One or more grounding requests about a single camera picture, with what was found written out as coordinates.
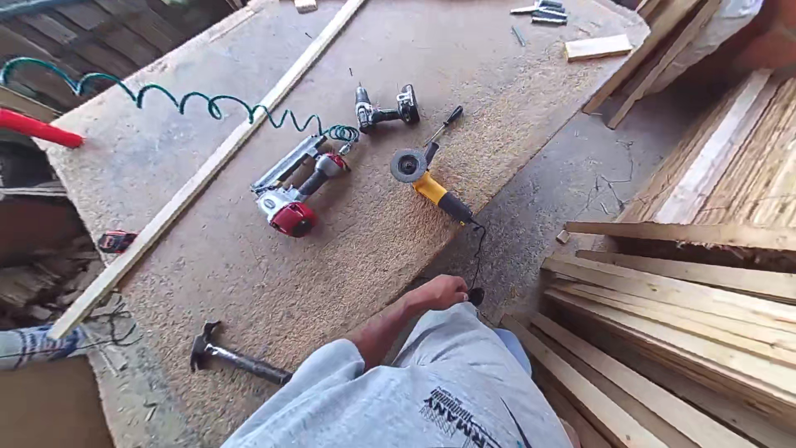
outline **hand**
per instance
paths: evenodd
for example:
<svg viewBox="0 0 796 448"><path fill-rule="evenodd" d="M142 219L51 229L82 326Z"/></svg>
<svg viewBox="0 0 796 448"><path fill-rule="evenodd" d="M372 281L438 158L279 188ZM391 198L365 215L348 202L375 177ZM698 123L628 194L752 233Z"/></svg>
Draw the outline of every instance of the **hand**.
<svg viewBox="0 0 796 448"><path fill-rule="evenodd" d="M438 275L404 297L423 310L439 311L467 300L467 283L461 277Z"/></svg>

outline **hammer head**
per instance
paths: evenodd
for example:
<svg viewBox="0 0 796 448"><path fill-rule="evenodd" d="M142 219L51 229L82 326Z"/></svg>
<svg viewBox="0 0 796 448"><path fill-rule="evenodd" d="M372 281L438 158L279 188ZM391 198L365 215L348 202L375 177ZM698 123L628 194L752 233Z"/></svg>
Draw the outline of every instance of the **hammer head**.
<svg viewBox="0 0 796 448"><path fill-rule="evenodd" d="M210 346L210 336L213 334L213 329L221 323L220 320L215 322L207 321L202 329L202 333L193 338L193 346L191 347L191 371L197 369L202 370L205 368L204 358L207 348Z"/></svg>

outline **concrete floor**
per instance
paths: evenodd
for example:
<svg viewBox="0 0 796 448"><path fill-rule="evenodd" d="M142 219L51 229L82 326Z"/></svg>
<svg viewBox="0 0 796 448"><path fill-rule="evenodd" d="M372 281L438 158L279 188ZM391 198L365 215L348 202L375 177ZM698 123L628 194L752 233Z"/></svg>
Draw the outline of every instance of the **concrete floor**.
<svg viewBox="0 0 796 448"><path fill-rule="evenodd" d="M482 317L497 324L504 312L538 303L539 268L560 244L569 220L613 221L714 98L673 84L631 109L612 131L603 123L617 104L575 115L477 216L487 228L481 273ZM416 284L449 273L472 281L479 234L461 232Z"/></svg>

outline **red nail gun cap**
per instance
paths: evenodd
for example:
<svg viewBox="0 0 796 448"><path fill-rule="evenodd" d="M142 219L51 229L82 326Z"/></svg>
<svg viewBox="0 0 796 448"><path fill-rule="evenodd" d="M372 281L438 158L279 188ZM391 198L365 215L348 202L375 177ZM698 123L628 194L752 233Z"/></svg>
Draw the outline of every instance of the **red nail gun cap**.
<svg viewBox="0 0 796 448"><path fill-rule="evenodd" d="M293 238L301 238L317 223L318 217L312 209L300 202L291 202L274 215L271 227Z"/></svg>

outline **nail gun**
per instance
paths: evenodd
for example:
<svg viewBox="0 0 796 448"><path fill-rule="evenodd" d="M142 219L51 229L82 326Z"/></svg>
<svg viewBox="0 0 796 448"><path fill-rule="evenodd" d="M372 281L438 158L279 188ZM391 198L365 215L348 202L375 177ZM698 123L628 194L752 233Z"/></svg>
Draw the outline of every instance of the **nail gun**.
<svg viewBox="0 0 796 448"><path fill-rule="evenodd" d="M327 180L343 171L350 171L341 156L348 154L351 143L334 154L319 151L325 142L325 136L305 138L252 184L252 192L257 195L257 206L265 214L268 224L285 235L294 238L307 235L317 224L318 217L304 202ZM287 178L310 158L315 159L312 175L300 187L290 185L286 188L284 183Z"/></svg>

